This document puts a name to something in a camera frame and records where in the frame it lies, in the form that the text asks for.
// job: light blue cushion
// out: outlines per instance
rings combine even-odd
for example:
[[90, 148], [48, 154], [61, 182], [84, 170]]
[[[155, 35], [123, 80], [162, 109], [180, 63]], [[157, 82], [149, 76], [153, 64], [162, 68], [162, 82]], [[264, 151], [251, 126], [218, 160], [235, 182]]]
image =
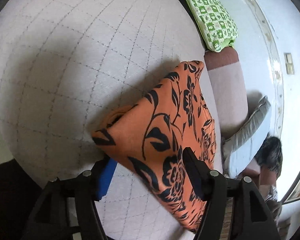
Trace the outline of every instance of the light blue cushion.
[[241, 129], [224, 141], [224, 172], [230, 178], [236, 178], [256, 155], [268, 135], [270, 120], [271, 104], [265, 96]]

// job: orange floral cloth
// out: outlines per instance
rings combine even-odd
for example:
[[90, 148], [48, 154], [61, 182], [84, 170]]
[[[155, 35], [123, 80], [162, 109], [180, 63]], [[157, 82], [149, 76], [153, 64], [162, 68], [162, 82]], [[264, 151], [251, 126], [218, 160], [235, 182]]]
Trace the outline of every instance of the orange floral cloth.
[[92, 133], [98, 147], [137, 173], [193, 232], [206, 203], [193, 191], [182, 150], [191, 147], [210, 169], [216, 152], [214, 120], [199, 85], [204, 67], [201, 61], [181, 62], [111, 127]]

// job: pillow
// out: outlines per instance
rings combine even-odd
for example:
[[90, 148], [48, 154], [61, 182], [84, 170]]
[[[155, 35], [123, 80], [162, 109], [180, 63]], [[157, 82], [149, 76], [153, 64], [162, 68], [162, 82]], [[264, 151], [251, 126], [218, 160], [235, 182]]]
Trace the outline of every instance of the pillow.
[[233, 46], [237, 26], [218, 0], [186, 0], [209, 50]]
[[256, 155], [269, 132], [270, 119], [271, 104], [265, 96], [241, 129], [224, 141], [224, 171], [230, 178], [237, 177]]

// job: green checkered pillow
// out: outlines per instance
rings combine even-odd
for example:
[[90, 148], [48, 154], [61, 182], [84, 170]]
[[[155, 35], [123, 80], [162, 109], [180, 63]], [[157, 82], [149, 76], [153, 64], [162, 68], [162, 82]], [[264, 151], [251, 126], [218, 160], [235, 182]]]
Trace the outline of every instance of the green checkered pillow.
[[186, 0], [208, 49], [220, 52], [233, 47], [237, 26], [218, 0]]

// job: metal screw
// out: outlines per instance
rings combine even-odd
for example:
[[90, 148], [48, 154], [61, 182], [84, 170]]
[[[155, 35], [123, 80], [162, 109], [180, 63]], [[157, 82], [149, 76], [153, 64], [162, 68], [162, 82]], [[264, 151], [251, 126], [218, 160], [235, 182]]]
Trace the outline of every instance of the metal screw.
[[250, 182], [252, 181], [252, 179], [251, 179], [250, 177], [247, 177], [247, 176], [245, 176], [245, 177], [243, 178], [243, 180], [244, 180], [245, 182], [247, 182], [247, 183], [250, 183]]
[[216, 177], [219, 175], [219, 172], [217, 172], [216, 170], [212, 170], [212, 171], [210, 171], [210, 175], [213, 177]]
[[58, 177], [55, 177], [53, 179], [50, 180], [50, 182], [56, 182], [58, 180]]
[[89, 177], [91, 175], [91, 171], [87, 170], [82, 173], [83, 176]]

